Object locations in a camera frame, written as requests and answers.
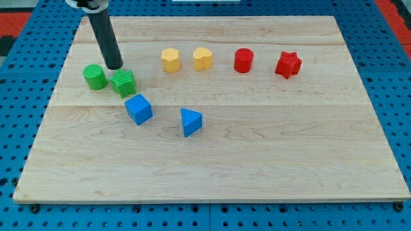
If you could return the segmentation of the white rod mount collar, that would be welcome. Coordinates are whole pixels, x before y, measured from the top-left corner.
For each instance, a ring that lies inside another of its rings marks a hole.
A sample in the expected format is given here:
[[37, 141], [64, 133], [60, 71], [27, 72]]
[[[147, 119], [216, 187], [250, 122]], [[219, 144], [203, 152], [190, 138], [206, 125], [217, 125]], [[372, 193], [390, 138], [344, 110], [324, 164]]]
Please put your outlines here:
[[85, 13], [99, 13], [106, 10], [109, 0], [65, 0], [72, 8], [82, 9]]

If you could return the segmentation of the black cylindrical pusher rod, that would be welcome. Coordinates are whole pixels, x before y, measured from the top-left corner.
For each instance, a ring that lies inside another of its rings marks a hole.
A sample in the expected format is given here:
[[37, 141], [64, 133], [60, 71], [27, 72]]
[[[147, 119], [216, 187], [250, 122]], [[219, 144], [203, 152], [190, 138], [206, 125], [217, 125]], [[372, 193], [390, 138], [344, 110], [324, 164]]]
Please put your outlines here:
[[88, 13], [87, 16], [90, 20], [106, 67], [110, 70], [121, 68], [123, 66], [123, 59], [112, 28], [108, 10], [104, 9], [98, 13]]

